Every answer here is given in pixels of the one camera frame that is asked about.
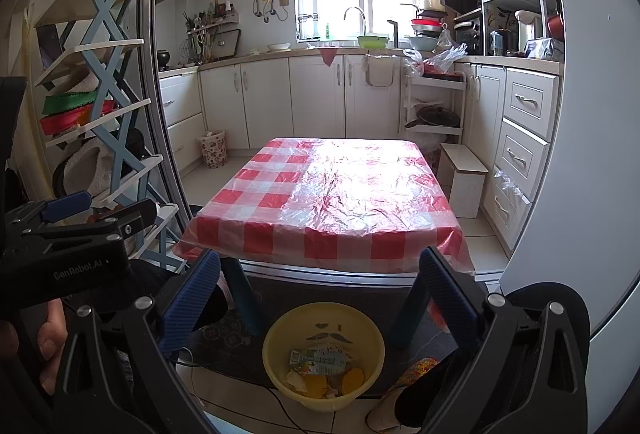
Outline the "person's left hand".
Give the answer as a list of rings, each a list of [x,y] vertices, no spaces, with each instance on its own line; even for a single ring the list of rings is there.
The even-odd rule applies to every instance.
[[[37,346],[42,359],[46,362],[39,381],[48,395],[55,392],[58,368],[67,339],[66,318],[63,303],[59,298],[49,301],[47,315],[37,333]],[[9,321],[1,321],[1,359],[17,361],[20,339],[14,325]]]

